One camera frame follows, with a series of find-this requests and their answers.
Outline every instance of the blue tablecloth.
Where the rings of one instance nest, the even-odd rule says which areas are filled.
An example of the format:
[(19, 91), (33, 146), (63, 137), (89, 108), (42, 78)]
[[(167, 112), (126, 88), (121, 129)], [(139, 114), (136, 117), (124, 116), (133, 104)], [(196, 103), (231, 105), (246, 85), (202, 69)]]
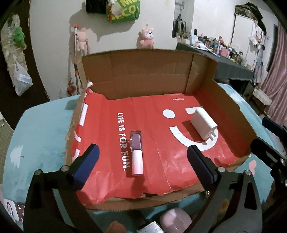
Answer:
[[(273, 146), (277, 146), (265, 129), (260, 118), (252, 108), (229, 85), (220, 84), (229, 96), (240, 106), (256, 134)], [(77, 104), (78, 96), (48, 102), (25, 111), (21, 117), (7, 152), (4, 177), (3, 197), (15, 202), (25, 202), (27, 191), (37, 169), (43, 172), (57, 171), (64, 164), (65, 136), (71, 122), (73, 110)], [(243, 165), (236, 169), (243, 172), (249, 169), (249, 162), (255, 160), (255, 181), (259, 191), (261, 202), (264, 202), (273, 182), (270, 169), (255, 155), (251, 155)], [(54, 193), (56, 200), (60, 200), (59, 194)], [(159, 216), (167, 209), (180, 207), (189, 215), (197, 213), (205, 203), (206, 198), (202, 194), (195, 194), (177, 203), (169, 203), (163, 206), (142, 209), (147, 219), (158, 220)], [(60, 211), (65, 222), (72, 225), (63, 204), (58, 201)], [(125, 225), (128, 232), (135, 232), (137, 226), (131, 220), (130, 211), (106, 212), (88, 210), (98, 226), (105, 231), (112, 221), (118, 221)]]

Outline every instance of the pink computer mouse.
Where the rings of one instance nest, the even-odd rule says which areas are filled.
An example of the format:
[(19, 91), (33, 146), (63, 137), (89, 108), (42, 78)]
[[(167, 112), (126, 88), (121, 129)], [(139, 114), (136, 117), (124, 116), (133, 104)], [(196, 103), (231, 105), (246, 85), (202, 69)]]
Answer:
[(191, 222), (189, 215), (180, 208), (170, 209), (160, 217), (160, 224), (166, 233), (183, 233)]

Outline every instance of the hanging bag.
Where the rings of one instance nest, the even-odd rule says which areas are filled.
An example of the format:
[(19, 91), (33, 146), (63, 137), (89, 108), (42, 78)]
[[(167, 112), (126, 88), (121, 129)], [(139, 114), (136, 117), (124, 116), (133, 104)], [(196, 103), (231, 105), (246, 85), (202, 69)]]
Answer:
[(117, 0), (113, 5), (107, 2), (106, 14), (108, 21), (112, 24), (137, 20), (139, 0)]

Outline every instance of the white wardrobe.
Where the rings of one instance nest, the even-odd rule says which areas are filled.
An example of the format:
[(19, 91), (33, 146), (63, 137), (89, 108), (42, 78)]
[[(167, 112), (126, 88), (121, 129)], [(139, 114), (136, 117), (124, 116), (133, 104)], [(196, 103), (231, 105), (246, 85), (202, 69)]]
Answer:
[(255, 68), (258, 49), (253, 45), (249, 37), (256, 33), (258, 37), (261, 38), (262, 30), (260, 27), (255, 26), (253, 19), (237, 14), (235, 15), (231, 46), (239, 46), (240, 50), (243, 51), (242, 57), (246, 59), (246, 65), (249, 64), (251, 66), (251, 70)]

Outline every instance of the pink stuffed animal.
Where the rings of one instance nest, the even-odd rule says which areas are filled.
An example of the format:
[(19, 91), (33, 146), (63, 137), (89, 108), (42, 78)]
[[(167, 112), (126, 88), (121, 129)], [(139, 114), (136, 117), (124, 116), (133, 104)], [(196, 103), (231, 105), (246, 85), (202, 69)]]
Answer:
[(141, 37), (142, 37), (142, 40), (140, 41), (140, 43), (143, 47), (147, 47), (147, 46), (150, 46), (152, 48), (154, 47), (154, 41), (153, 41), (154, 35), (152, 33), (152, 28), (143, 29), (141, 31)]
[(87, 43), (86, 29), (82, 28), (77, 32), (77, 51), (85, 49), (85, 44)]

